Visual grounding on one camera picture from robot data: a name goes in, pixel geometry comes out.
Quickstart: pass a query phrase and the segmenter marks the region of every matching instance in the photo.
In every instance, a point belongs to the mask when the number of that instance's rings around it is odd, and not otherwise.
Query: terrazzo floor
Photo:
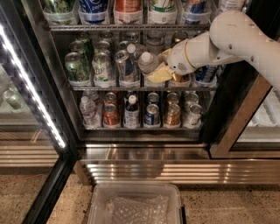
[[[33,186],[30,191],[24,181],[0,185],[1,224],[21,223],[37,195],[34,190],[44,179],[46,176],[28,181]],[[280,223],[279,185],[187,185],[179,189],[188,224]],[[92,187],[83,186],[71,174],[47,223],[88,223],[91,198]]]

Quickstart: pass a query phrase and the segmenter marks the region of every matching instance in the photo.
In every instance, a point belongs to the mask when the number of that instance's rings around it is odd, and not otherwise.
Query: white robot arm
[[[280,90],[280,44],[267,37],[246,14],[221,13],[210,31],[176,44],[167,55],[175,74],[189,74],[205,65],[222,65],[246,60]]]

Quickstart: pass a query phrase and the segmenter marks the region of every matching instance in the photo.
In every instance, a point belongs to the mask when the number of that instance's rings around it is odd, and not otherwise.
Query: soda can
[[[87,59],[88,59],[88,64],[90,65],[91,60],[93,58],[94,50],[93,50],[93,45],[92,45],[89,33],[86,31],[79,31],[76,33],[75,39],[82,41],[84,43],[85,49],[86,49],[86,55],[87,55]]]
[[[127,31],[124,35],[124,39],[129,41],[132,44],[138,43],[139,33],[134,31]]]
[[[86,13],[99,13],[106,11],[108,0],[79,0],[80,8]]]
[[[167,108],[164,123],[174,126],[180,122],[181,108],[178,104],[170,104]]]
[[[217,74],[219,66],[203,66],[195,71],[195,80],[198,82],[211,82]]]
[[[159,95],[157,93],[149,93],[147,95],[147,105],[156,104],[159,106]]]
[[[184,5],[184,11],[188,12],[185,19],[187,25],[197,25],[200,23],[200,17],[192,17],[192,14],[203,13],[207,5],[207,0],[190,0]]]
[[[171,38],[171,47],[188,38],[186,31],[175,31]]]
[[[92,61],[94,76],[97,81],[112,81],[113,69],[111,59],[105,52],[97,53]]]
[[[126,50],[128,48],[128,45],[130,44],[129,41],[127,40],[124,40],[124,41],[121,41],[117,47],[118,51],[121,51],[121,50]]]
[[[116,43],[114,33],[112,31],[101,31],[99,33],[99,40],[107,41],[110,44],[109,50],[114,54],[116,50]]]
[[[115,10],[119,12],[140,11],[141,0],[115,0]]]
[[[65,66],[70,81],[88,81],[88,71],[83,66],[81,56],[77,52],[70,52],[65,56]]]
[[[191,105],[189,111],[185,115],[184,126],[192,127],[197,125],[202,117],[202,107],[199,104]]]
[[[195,93],[183,93],[183,110],[185,112],[190,110],[193,104],[199,103],[199,97]]]
[[[103,121],[106,125],[117,125],[120,123],[120,115],[115,104],[109,103],[104,105]]]
[[[73,8],[73,1],[71,0],[45,0],[45,7],[51,13],[67,13]]]
[[[159,124],[159,108],[156,104],[150,104],[147,106],[144,123],[147,125]]]
[[[83,64],[83,66],[85,67],[85,69],[87,70],[87,72],[89,73],[90,68],[88,65],[88,57],[86,55],[85,44],[82,41],[75,40],[74,42],[72,42],[70,44],[69,48],[70,48],[71,52],[78,53],[80,55],[81,62]]]
[[[135,78],[135,68],[130,58],[130,54],[125,50],[121,50],[115,54],[114,59],[121,80],[133,82]]]
[[[9,103],[13,109],[22,109],[25,105],[18,91],[7,90],[3,93],[3,99]]]
[[[157,12],[170,12],[175,9],[175,0],[150,1],[150,8]]]

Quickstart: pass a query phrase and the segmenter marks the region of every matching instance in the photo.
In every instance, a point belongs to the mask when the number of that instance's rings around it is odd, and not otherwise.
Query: red can
[[[140,11],[141,0],[115,0],[115,10],[120,12]]]
[[[104,124],[117,125],[120,122],[119,112],[114,104],[106,104],[103,110]]]

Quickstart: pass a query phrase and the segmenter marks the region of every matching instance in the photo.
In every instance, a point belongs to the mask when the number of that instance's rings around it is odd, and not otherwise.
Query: plastic bottle
[[[144,76],[149,75],[159,66],[158,56],[151,52],[144,52],[138,60],[138,66]]]
[[[129,129],[135,129],[140,126],[139,104],[135,95],[131,95],[125,104],[124,122],[124,126]]]
[[[96,106],[95,102],[88,98],[87,96],[83,96],[80,99],[80,112],[82,113],[85,123],[92,124],[93,119],[95,118],[96,114]]]

